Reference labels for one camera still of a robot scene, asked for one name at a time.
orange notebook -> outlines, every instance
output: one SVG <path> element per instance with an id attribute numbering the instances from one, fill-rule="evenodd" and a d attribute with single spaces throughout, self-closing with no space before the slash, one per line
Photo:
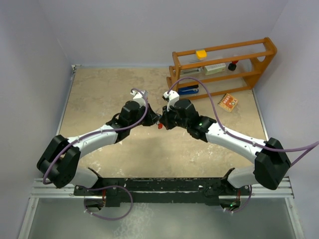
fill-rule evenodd
<path id="1" fill-rule="evenodd" d="M 224 97 L 218 103 L 218 105 L 223 109 L 227 110 L 228 112 L 232 112 L 237 103 L 238 100 L 235 97 L 231 96 L 230 94 L 225 94 Z"/>

wooden shelf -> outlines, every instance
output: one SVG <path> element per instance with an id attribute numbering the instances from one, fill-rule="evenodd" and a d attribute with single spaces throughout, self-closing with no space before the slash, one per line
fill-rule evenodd
<path id="1" fill-rule="evenodd" d="M 207 57 L 204 60 L 197 59 L 196 50 L 173 52 L 174 66 L 169 67 L 170 77 L 167 77 L 167 85 L 171 87 L 177 80 L 184 77 L 194 77 L 203 83 L 216 82 L 228 80 L 232 78 L 242 77 L 247 86 L 237 87 L 233 90 L 222 92 L 214 92 L 212 95 L 219 95 L 231 93 L 235 91 L 251 89 L 255 86 L 260 76 L 263 74 L 269 63 L 272 61 L 277 53 L 277 48 L 272 43 L 270 38 L 239 42 L 234 44 L 214 46 L 204 48 Z M 258 60 L 258 57 L 264 57 L 263 61 Z M 228 65 L 231 62 L 239 61 L 236 63 L 235 71 L 228 70 Z M 215 73 L 206 76 L 204 72 L 195 72 L 181 75 L 181 70 L 204 67 L 207 65 L 214 65 L 219 63 L 226 64 L 224 72 Z M 185 80 L 176 84 L 173 90 L 177 91 L 181 87 L 195 85 L 193 80 Z M 200 99 L 202 96 L 190 96 L 188 99 Z"/>

gray wall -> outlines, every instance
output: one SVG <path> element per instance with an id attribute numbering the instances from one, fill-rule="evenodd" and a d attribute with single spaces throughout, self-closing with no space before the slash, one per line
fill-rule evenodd
<path id="1" fill-rule="evenodd" d="M 168 65 L 268 36 L 288 0 L 39 0 L 72 64 Z"/>
<path id="2" fill-rule="evenodd" d="M 71 66 L 37 0 L 0 2 L 0 238 L 16 238 Z"/>
<path id="3" fill-rule="evenodd" d="M 290 0 L 271 39 L 277 56 L 256 87 L 266 128 L 284 147 L 319 140 L 319 1 Z M 318 238 L 319 148 L 290 170 L 306 237 Z M 299 153 L 290 153 L 295 159 Z"/>

